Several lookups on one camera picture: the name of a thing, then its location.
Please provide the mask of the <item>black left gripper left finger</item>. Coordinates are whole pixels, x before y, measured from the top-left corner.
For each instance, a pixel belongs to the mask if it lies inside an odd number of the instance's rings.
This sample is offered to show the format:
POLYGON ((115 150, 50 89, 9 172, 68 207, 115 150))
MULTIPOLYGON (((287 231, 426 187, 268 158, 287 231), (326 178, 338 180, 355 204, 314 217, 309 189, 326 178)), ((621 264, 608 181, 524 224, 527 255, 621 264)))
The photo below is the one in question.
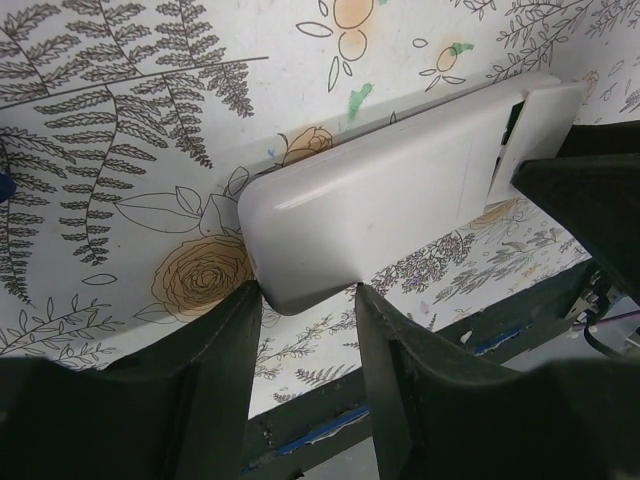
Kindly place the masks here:
POLYGON ((246 282, 103 370, 1 363, 5 479, 236 479, 261 328, 246 282))

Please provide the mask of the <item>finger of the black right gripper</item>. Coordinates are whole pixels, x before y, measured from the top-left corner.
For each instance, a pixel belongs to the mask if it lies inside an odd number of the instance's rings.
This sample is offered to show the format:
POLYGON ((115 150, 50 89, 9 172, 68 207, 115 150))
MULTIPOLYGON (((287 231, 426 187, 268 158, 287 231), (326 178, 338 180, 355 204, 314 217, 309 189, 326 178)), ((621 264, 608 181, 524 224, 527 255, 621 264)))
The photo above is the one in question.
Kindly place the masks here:
POLYGON ((639 301, 639 122, 576 125, 556 157, 524 161, 511 184, 639 301))

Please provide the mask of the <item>white remote with display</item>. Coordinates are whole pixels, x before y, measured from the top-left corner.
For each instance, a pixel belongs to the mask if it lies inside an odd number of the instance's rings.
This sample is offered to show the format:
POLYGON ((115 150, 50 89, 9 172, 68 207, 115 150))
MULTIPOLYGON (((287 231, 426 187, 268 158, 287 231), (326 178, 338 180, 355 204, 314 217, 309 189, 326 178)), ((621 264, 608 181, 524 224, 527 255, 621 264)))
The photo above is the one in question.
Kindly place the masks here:
POLYGON ((512 109, 557 84, 520 75, 253 180, 238 214, 268 304, 304 312, 480 216, 512 109))

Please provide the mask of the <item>white battery cover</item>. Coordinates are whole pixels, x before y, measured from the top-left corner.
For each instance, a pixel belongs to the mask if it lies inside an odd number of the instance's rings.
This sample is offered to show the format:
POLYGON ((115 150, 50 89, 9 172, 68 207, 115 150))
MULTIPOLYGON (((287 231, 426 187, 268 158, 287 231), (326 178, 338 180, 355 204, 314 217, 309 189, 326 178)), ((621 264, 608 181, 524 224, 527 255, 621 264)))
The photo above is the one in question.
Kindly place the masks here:
POLYGON ((555 158, 577 117, 586 94, 582 81, 527 87, 523 105, 500 151, 487 204, 518 195, 512 178, 528 160, 555 158))

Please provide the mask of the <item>floral table mat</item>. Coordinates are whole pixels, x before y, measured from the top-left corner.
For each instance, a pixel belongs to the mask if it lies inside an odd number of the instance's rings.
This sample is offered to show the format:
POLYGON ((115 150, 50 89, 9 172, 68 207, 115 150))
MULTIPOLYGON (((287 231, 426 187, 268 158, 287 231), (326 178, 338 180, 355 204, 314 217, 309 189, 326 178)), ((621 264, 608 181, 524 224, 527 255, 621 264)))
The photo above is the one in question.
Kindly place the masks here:
POLYGON ((101 370, 250 277, 254 179, 548 73, 639 116, 635 1, 5 1, 1 356, 101 370))

